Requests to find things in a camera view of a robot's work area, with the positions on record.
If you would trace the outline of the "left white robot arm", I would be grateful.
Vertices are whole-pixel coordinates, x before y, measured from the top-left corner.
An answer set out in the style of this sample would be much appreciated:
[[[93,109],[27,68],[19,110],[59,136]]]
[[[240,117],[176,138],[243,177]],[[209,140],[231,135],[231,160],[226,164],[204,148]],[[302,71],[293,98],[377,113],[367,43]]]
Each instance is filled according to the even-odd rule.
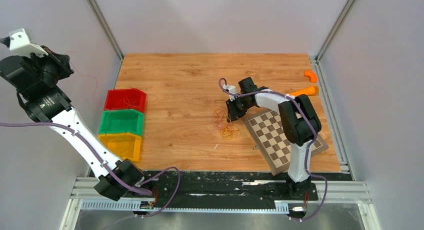
[[[112,153],[86,126],[68,96],[57,86],[70,77],[70,57],[46,46],[41,53],[12,55],[1,60],[0,75],[16,88],[20,107],[32,120],[22,127],[47,126],[62,136],[87,162],[98,183],[94,189],[102,196],[118,201],[127,192],[140,197],[152,195],[153,184],[129,160]]]

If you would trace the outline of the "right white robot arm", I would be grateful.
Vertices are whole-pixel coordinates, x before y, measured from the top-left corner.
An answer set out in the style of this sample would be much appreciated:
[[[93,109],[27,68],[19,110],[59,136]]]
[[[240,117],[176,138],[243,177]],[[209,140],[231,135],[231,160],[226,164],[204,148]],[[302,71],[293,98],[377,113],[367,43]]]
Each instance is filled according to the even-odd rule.
[[[262,107],[279,113],[282,131],[290,142],[290,165],[286,184],[286,194],[298,199],[306,191],[303,182],[312,174],[309,171],[310,148],[318,137],[322,125],[307,95],[297,97],[258,87],[248,77],[241,80],[239,87],[228,85],[225,78],[218,81],[221,90],[229,95],[226,101],[229,121],[235,121],[246,115],[252,107]]]

